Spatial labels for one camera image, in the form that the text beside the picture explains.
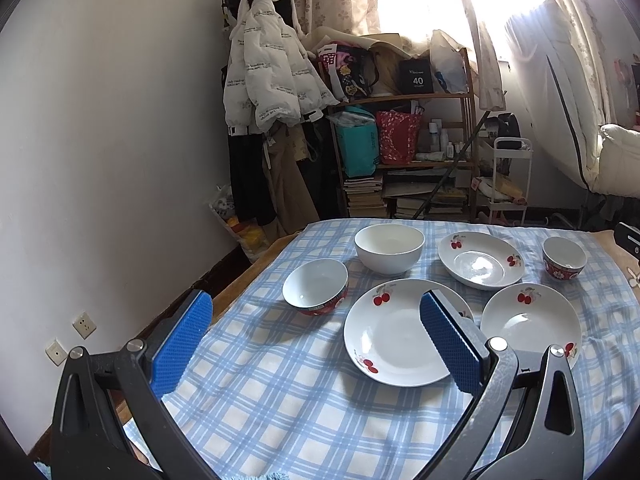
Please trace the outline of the wall socket upper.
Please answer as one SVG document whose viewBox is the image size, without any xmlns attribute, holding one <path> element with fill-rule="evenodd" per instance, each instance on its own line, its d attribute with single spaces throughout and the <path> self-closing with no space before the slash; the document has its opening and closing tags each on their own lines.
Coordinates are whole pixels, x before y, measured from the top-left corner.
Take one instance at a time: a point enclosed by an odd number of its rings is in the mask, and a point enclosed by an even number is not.
<svg viewBox="0 0 640 480">
<path fill-rule="evenodd" d="M 93 322 L 87 312 L 82 312 L 78 315 L 74 319 L 72 326 L 82 339 L 87 339 L 96 331 L 96 323 Z"/>
</svg>

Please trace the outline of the small red bowl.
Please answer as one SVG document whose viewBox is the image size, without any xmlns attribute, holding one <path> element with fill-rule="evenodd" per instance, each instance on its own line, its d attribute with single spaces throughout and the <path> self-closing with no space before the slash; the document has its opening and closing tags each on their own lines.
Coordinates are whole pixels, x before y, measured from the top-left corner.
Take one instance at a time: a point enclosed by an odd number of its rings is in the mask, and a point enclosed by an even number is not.
<svg viewBox="0 0 640 480">
<path fill-rule="evenodd" d="M 556 280 L 577 278 L 587 264 L 582 246 L 564 237 L 548 237 L 542 244 L 542 256 L 547 273 Z"/>
</svg>

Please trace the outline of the white puffer jacket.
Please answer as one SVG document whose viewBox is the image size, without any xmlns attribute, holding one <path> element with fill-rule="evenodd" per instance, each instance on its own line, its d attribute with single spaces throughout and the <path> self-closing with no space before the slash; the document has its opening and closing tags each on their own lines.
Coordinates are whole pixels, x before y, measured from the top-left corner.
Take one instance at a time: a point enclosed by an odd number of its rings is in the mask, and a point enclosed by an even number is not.
<svg viewBox="0 0 640 480">
<path fill-rule="evenodd" d="M 266 133 L 275 122 L 314 122 L 337 104 L 300 41 L 296 12 L 287 23 L 277 11 L 292 1 L 240 0 L 224 82 L 230 136 Z"/>
</svg>

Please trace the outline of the teal bag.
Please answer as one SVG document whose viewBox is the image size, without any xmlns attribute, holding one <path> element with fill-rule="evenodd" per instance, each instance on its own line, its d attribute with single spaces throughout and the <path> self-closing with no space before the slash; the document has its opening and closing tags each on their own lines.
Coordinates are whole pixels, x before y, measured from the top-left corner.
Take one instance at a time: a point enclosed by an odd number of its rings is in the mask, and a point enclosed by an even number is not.
<svg viewBox="0 0 640 480">
<path fill-rule="evenodd" d="M 329 116 L 347 177 L 370 177 L 380 158 L 378 125 L 373 114 L 362 107 L 348 106 Z"/>
</svg>

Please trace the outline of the large cherry plate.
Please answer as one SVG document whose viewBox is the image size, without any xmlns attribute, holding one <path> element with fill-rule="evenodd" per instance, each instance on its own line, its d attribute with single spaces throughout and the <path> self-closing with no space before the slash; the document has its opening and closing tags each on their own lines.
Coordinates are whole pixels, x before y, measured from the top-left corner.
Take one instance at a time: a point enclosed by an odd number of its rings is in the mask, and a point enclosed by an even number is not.
<svg viewBox="0 0 640 480">
<path fill-rule="evenodd" d="M 468 303 L 449 287 L 420 278 L 401 278 L 375 286 L 350 308 L 344 344 L 363 374 L 382 384 L 412 388 L 439 382 L 449 375 L 420 321 L 424 292 L 438 289 L 465 318 Z"/>
</svg>

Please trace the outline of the white duvet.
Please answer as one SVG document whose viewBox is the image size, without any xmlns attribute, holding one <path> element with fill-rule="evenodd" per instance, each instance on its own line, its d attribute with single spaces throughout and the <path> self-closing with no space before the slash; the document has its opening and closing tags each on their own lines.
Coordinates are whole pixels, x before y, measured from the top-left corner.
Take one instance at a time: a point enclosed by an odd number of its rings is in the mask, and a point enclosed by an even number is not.
<svg viewBox="0 0 640 480">
<path fill-rule="evenodd" d="M 597 118 L 570 22 L 555 0 L 506 23 L 513 63 L 536 142 L 586 190 L 639 196 L 639 133 Z"/>
</svg>

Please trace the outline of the wall socket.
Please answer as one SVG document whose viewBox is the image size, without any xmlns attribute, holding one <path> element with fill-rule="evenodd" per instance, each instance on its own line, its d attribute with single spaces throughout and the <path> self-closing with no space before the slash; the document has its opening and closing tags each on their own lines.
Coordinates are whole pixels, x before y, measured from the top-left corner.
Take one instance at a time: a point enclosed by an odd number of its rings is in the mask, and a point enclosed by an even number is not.
<svg viewBox="0 0 640 480">
<path fill-rule="evenodd" d="M 72 326 L 82 339 L 87 339 L 96 331 L 96 323 L 93 322 L 87 312 L 82 312 L 78 315 L 74 319 Z"/>
<path fill-rule="evenodd" d="M 44 352 L 46 352 L 47 357 L 55 366 L 61 366 L 67 359 L 67 351 L 56 339 L 53 339 L 47 345 Z"/>
</svg>

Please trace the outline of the stack of books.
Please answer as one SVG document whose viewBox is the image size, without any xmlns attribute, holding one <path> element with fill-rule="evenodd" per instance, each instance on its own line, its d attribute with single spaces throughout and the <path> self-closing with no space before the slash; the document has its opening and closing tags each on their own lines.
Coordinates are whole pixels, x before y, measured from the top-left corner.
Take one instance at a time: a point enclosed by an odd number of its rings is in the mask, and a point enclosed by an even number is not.
<svg viewBox="0 0 640 480">
<path fill-rule="evenodd" d="M 386 218 L 383 200 L 383 176 L 347 179 L 344 181 L 347 212 L 350 218 Z"/>
</svg>

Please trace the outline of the wooden shelf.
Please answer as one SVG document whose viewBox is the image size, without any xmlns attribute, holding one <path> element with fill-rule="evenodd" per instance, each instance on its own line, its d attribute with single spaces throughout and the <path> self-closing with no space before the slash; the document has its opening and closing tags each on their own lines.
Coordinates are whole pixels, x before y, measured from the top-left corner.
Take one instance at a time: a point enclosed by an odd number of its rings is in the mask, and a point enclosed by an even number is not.
<svg viewBox="0 0 640 480">
<path fill-rule="evenodd" d="M 477 192 L 472 189 L 472 180 L 480 174 L 477 137 L 486 118 L 476 116 L 473 71 L 468 50 L 462 48 L 459 54 L 466 78 L 465 92 L 377 96 L 342 103 L 331 110 L 334 114 L 348 106 L 358 106 L 376 117 L 377 112 L 389 110 L 405 113 L 406 107 L 416 103 L 414 112 L 422 116 L 422 122 L 413 160 L 394 166 L 383 164 L 380 157 L 372 174 L 383 176 L 386 218 L 475 220 Z M 423 107 L 431 101 L 447 100 L 459 102 L 461 119 L 437 124 L 438 131 L 432 133 L 429 126 L 432 120 L 426 116 Z"/>
</svg>

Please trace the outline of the large white bowl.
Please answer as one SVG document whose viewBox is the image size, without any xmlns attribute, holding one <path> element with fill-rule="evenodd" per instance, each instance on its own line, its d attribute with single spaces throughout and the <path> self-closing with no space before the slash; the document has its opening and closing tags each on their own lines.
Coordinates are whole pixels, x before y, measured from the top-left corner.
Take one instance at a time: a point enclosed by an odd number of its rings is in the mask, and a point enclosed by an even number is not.
<svg viewBox="0 0 640 480">
<path fill-rule="evenodd" d="M 420 259 L 424 234 L 412 226 L 380 223 L 361 229 L 354 238 L 361 263 L 382 275 L 409 271 Z"/>
</svg>

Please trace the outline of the red bag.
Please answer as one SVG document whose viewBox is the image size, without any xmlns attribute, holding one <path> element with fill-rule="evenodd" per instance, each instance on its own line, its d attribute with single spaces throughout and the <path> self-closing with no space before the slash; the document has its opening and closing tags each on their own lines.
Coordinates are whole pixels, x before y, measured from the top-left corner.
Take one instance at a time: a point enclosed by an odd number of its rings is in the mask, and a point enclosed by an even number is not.
<svg viewBox="0 0 640 480">
<path fill-rule="evenodd" d="M 376 113 L 378 146 L 383 164 L 397 166 L 413 160 L 421 122 L 420 114 L 401 113 L 396 110 Z"/>
</svg>

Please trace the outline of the black box labelled 40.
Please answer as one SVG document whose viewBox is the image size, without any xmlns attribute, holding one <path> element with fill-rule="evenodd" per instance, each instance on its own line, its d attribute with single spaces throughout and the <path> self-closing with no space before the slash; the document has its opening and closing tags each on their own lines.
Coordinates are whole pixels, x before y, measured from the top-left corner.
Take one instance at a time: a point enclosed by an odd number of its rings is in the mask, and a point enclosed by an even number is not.
<svg viewBox="0 0 640 480">
<path fill-rule="evenodd" d="M 434 92 L 431 63 L 427 58 L 412 58 L 398 64 L 398 88 L 401 94 Z"/>
</svg>

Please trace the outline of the cherry plate back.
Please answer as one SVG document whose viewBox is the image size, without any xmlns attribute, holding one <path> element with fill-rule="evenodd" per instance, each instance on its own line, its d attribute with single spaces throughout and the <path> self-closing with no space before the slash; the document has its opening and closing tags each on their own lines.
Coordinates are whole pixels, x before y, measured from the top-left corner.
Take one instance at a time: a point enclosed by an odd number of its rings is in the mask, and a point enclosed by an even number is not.
<svg viewBox="0 0 640 480">
<path fill-rule="evenodd" d="M 499 290 L 523 278 L 525 263 L 508 242 L 481 232 L 457 232 L 438 245 L 438 258 L 449 274 L 466 286 Z"/>
</svg>

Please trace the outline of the white utility cart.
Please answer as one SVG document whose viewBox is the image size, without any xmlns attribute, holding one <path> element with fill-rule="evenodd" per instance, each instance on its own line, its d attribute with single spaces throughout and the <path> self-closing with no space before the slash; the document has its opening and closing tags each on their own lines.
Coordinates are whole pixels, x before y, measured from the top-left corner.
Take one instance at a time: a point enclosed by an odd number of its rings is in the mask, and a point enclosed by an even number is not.
<svg viewBox="0 0 640 480">
<path fill-rule="evenodd" d="M 498 136 L 480 146 L 488 156 L 490 176 L 480 180 L 480 206 L 487 209 L 480 218 L 488 224 L 522 226 L 529 204 L 530 180 L 533 170 L 533 143 L 521 136 Z M 522 183 L 512 177 L 511 166 L 526 169 Z"/>
</svg>

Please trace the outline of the blue plaid tablecloth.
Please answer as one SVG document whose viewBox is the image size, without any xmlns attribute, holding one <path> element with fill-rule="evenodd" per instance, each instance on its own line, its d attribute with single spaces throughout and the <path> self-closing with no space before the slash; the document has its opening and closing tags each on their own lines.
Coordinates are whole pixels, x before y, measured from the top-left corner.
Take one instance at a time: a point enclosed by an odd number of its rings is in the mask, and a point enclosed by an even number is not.
<svg viewBox="0 0 640 480">
<path fill-rule="evenodd" d="M 381 279 L 359 261 L 361 219 L 308 226 L 248 286 L 202 339 L 171 416 L 224 478 L 279 471 L 293 479 L 410 479 L 448 436 L 468 397 L 452 379 L 395 388 L 362 374 L 345 350 L 348 304 L 326 315 L 295 312 L 282 286 L 320 258 L 347 266 L 347 298 Z M 585 232 L 585 270 L 555 288 L 582 326 L 573 374 L 585 436 L 585 473 L 611 453 L 639 404 L 639 305 L 628 276 Z"/>
</svg>

